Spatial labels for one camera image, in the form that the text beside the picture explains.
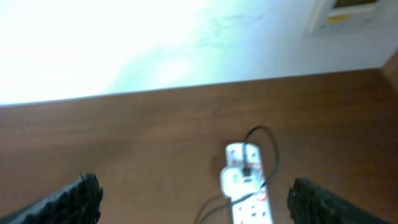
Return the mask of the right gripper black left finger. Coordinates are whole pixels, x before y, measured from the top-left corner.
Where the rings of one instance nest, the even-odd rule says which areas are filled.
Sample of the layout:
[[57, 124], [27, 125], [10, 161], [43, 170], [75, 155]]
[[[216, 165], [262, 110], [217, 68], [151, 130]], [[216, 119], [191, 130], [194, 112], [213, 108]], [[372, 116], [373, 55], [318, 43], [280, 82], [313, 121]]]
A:
[[97, 224], [103, 188], [93, 173], [80, 176], [60, 190], [1, 217], [4, 224]]

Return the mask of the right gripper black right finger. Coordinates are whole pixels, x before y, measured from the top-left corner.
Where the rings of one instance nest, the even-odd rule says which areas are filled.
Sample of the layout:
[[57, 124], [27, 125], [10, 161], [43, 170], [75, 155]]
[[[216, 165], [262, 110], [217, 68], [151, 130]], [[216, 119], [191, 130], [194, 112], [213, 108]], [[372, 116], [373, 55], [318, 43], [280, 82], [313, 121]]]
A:
[[295, 224], [388, 224], [306, 178], [295, 179], [287, 208]]

